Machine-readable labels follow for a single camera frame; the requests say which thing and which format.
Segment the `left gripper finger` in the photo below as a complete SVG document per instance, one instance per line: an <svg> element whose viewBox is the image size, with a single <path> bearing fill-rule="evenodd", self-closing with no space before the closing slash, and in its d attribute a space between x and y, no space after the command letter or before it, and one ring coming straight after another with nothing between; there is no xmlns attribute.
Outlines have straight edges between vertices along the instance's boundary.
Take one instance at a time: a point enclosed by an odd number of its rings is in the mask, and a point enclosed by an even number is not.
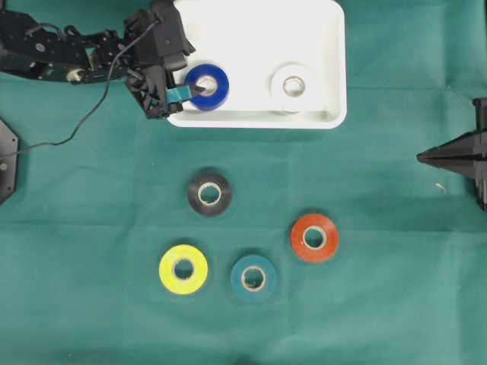
<svg viewBox="0 0 487 365"><path fill-rule="evenodd" d="M188 100L191 100L194 97L199 96L206 89L204 87L200 87L194 84L183 84L173 88L167 89L166 92L166 101L167 104L172 103L185 103Z"/></svg>

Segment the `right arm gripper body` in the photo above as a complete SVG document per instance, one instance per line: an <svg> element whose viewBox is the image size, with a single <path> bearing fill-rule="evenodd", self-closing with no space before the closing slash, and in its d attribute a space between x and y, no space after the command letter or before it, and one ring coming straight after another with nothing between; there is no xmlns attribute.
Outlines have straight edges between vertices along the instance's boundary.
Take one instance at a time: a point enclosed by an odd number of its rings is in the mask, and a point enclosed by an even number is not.
<svg viewBox="0 0 487 365"><path fill-rule="evenodd" d="M476 110L476 137L478 138L475 146L476 157L476 178L475 193L479 207L486 211L486 98L479 97L473 99Z"/></svg>

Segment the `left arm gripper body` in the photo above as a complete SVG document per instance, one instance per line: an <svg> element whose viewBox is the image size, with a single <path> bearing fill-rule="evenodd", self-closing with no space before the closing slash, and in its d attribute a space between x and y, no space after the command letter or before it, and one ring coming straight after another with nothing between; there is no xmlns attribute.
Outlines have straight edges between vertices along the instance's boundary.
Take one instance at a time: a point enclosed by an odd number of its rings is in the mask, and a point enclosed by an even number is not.
<svg viewBox="0 0 487 365"><path fill-rule="evenodd" d="M124 20L129 41L125 85L148 119L167 118L183 110L183 99L169 100L179 87L173 73L187 66L196 49L186 38L173 1L153 1Z"/></svg>

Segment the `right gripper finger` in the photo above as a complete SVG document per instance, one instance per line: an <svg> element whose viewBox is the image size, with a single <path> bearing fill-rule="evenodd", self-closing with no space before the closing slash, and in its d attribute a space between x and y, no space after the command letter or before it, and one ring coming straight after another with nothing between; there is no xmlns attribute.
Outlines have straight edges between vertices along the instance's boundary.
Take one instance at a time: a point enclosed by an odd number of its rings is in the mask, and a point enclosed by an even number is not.
<svg viewBox="0 0 487 365"><path fill-rule="evenodd" d="M417 155L417 158L471 157L480 154L480 134L468 132L445 144L429 148Z"/></svg>
<svg viewBox="0 0 487 365"><path fill-rule="evenodd" d="M417 160L418 162L427 164L431 167L448 170L465 177L479 177L479 167L477 166L477 160L465 160L460 158L446 159L420 156L417 156Z"/></svg>

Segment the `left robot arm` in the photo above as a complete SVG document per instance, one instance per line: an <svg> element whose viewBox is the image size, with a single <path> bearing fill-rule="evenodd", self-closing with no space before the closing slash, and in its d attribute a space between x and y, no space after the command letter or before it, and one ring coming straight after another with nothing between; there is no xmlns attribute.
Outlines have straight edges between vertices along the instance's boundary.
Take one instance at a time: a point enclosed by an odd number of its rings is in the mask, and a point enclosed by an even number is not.
<svg viewBox="0 0 487 365"><path fill-rule="evenodd" d="M122 36L115 30L83 35L72 25L60 29L26 13L1 10L2 72L73 85L123 79L149 119L182 111L184 102L204 91L174 79L193 52L172 1L153 1L132 14Z"/></svg>

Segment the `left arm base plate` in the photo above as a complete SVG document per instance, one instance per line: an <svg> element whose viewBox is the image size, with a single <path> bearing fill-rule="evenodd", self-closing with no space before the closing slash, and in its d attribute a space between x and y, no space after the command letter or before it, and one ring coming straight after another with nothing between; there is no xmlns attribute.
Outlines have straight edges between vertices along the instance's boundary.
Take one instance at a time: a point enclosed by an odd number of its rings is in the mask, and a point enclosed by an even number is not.
<svg viewBox="0 0 487 365"><path fill-rule="evenodd" d="M1 119L1 175L0 193L3 204L15 192L17 177L18 136Z"/></svg>

